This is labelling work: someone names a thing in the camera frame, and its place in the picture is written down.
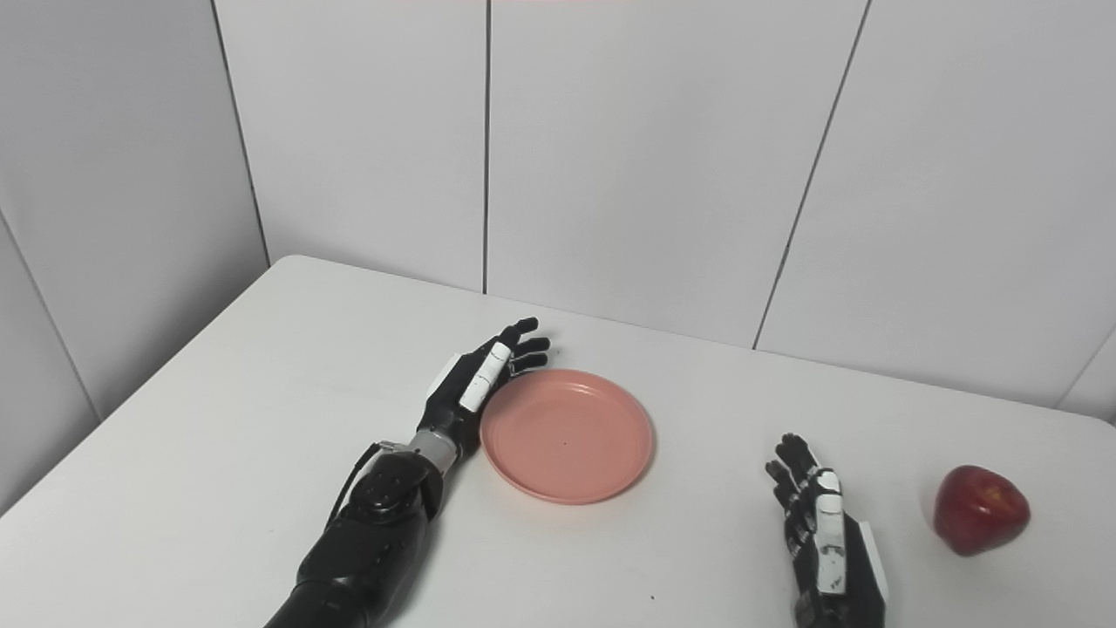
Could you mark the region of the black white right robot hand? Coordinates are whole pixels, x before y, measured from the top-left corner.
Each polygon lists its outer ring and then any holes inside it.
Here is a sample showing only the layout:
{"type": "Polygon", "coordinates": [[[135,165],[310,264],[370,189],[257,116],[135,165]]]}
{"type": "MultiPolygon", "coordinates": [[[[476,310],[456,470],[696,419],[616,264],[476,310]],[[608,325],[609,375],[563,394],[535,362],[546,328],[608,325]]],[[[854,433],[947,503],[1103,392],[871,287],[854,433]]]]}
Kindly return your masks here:
{"type": "Polygon", "coordinates": [[[888,581],[870,525],[852,516],[840,477],[786,433],[764,471],[785,512],[785,545],[793,566],[797,627],[882,627],[888,581]]]}

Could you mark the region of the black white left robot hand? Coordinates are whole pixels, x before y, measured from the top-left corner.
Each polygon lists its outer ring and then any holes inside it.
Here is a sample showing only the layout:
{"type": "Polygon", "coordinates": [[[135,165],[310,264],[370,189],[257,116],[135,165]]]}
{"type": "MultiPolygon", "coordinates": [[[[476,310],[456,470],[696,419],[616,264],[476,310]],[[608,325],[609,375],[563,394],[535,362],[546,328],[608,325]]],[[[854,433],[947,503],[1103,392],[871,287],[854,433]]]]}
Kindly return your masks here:
{"type": "Polygon", "coordinates": [[[551,341],[538,337],[537,317],[510,323],[477,349],[449,361],[429,394],[419,432],[435,432],[455,445],[461,460],[480,446],[480,422],[487,403],[507,381],[537,371],[549,363],[551,341]]]}

